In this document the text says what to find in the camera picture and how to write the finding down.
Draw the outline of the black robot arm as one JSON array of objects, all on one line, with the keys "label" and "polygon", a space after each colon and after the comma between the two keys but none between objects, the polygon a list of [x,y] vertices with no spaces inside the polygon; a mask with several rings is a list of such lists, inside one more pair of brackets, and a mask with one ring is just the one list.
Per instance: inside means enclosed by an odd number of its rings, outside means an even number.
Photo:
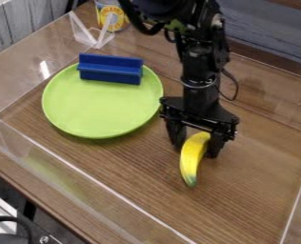
[{"label": "black robot arm", "polygon": [[119,0],[131,25],[144,35],[164,33],[181,64],[181,96],[159,99],[168,137],[179,149],[188,127],[208,133],[204,155],[217,156],[233,140],[239,118],[220,105],[220,77],[229,59],[225,20],[216,0]]}]

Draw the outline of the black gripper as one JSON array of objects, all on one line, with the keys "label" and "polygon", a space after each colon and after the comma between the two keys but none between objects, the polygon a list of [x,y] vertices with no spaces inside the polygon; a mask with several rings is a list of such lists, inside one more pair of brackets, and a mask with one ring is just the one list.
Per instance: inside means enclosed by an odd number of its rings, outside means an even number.
[{"label": "black gripper", "polygon": [[219,103],[219,90],[213,85],[204,89],[184,88],[181,96],[159,99],[160,117],[171,144],[180,150],[185,140],[185,126],[211,132],[204,156],[216,158],[227,140],[235,138],[237,117]]}]

